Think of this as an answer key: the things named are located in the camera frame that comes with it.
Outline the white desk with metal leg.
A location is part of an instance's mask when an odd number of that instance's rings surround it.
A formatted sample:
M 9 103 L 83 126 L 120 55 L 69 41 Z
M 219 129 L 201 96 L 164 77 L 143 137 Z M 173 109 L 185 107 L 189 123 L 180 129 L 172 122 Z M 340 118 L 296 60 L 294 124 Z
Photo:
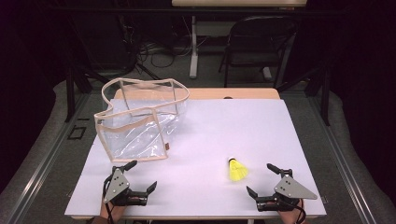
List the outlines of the white desk with metal leg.
M 218 7 L 219 9 L 238 8 L 288 8 L 304 7 L 307 0 L 172 0 L 173 7 L 182 9 L 205 9 Z M 202 21 L 196 16 L 191 17 L 191 68 L 190 78 L 198 75 L 198 36 L 226 36 L 233 25 L 233 21 Z

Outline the person's right hand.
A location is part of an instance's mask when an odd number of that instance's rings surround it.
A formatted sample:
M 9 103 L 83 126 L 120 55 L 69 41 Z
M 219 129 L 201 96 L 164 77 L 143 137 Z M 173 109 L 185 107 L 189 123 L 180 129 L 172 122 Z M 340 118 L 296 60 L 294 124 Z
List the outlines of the person's right hand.
M 303 202 L 299 202 L 297 208 L 291 211 L 278 211 L 278 214 L 284 224 L 308 224 L 302 212 L 303 208 Z

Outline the person's left hand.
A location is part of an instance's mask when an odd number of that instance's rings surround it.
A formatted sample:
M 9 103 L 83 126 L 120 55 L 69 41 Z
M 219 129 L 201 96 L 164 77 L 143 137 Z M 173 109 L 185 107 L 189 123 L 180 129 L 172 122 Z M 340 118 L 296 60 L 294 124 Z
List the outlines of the person's left hand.
M 124 215 L 126 206 L 114 206 L 112 203 L 103 203 L 99 217 L 107 217 L 108 224 L 117 224 Z

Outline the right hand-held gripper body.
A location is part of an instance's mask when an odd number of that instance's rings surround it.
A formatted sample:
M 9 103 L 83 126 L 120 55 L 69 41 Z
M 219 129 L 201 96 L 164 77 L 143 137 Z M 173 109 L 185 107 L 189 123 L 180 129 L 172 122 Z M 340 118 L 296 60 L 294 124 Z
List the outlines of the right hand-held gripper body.
M 318 196 L 296 181 L 292 170 L 280 169 L 280 181 L 274 186 L 272 196 L 259 196 L 255 199 L 257 209 L 262 211 L 291 211 L 297 208 L 301 199 L 316 200 Z

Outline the white table mat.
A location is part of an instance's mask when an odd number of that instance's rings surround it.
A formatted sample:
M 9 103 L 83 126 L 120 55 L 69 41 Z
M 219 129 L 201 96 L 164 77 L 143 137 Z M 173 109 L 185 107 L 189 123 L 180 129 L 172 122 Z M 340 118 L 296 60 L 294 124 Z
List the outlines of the white table mat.
M 248 169 L 232 181 L 229 159 Z M 267 163 L 291 169 L 296 181 L 316 191 L 289 110 L 282 100 L 190 100 L 165 160 L 141 161 L 126 172 L 134 190 L 157 181 L 146 206 L 132 206 L 133 219 L 267 218 L 247 186 L 271 195 L 279 175 Z

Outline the black metal frame post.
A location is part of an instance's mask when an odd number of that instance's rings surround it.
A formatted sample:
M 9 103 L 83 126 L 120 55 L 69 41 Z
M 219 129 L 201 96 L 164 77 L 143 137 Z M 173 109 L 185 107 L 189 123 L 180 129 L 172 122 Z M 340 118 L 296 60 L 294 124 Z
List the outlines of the black metal frame post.
M 66 122 L 69 122 L 75 114 L 75 91 L 74 91 L 74 76 L 71 68 L 66 72 L 66 100 L 67 100 L 67 115 Z

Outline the black folding chair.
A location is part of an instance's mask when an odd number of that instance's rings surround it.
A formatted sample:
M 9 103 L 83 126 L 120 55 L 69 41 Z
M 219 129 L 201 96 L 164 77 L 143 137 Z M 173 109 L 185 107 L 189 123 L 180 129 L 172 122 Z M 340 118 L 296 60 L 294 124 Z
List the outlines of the black folding chair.
M 297 31 L 297 20 L 287 16 L 251 16 L 236 22 L 219 66 L 219 71 L 225 67 L 224 87 L 228 86 L 230 67 L 275 67 L 275 88 L 288 42 Z

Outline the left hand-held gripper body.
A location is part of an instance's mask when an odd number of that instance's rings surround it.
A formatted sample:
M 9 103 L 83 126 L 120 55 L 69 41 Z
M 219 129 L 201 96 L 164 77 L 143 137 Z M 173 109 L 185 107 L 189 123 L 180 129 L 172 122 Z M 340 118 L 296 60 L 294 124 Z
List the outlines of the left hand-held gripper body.
M 115 206 L 146 206 L 148 194 L 132 191 L 124 172 L 124 168 L 115 167 L 112 174 L 105 180 L 103 202 L 112 203 Z

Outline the yellow shuttlecock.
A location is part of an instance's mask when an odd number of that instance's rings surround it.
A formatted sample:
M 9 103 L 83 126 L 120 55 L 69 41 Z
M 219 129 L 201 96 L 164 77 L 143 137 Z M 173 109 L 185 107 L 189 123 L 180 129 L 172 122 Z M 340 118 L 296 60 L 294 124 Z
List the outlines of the yellow shuttlecock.
M 236 158 L 229 159 L 229 177 L 232 181 L 239 181 L 248 175 L 248 168 Z

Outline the clear bag with beige trim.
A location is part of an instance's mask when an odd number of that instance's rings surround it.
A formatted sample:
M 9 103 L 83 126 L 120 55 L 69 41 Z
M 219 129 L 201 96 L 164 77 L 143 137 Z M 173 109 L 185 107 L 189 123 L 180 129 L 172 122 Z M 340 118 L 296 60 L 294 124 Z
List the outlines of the clear bag with beige trim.
M 167 157 L 187 111 L 188 88 L 172 78 L 116 78 L 101 94 L 104 110 L 94 115 L 95 129 L 112 161 Z

